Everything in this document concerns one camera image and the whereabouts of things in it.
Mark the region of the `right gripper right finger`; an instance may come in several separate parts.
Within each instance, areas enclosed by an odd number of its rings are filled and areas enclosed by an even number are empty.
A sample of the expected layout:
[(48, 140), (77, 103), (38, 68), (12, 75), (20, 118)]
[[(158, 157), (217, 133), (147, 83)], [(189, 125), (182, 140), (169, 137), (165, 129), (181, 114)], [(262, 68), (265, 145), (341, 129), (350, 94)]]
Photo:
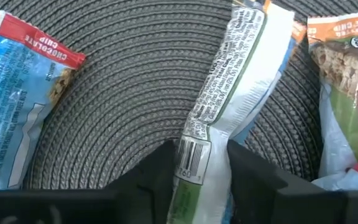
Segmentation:
[(318, 223), (315, 206), (307, 193), (319, 188), (230, 140), (231, 192), (235, 218), (246, 224)]

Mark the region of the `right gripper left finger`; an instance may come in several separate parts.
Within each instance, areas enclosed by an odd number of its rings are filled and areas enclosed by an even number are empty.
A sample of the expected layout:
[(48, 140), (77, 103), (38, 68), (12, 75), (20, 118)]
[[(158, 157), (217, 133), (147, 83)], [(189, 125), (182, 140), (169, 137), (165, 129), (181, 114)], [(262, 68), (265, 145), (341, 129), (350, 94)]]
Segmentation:
[(166, 224), (173, 195), (174, 157), (175, 144), (166, 141), (105, 186), (116, 192), (109, 223)]

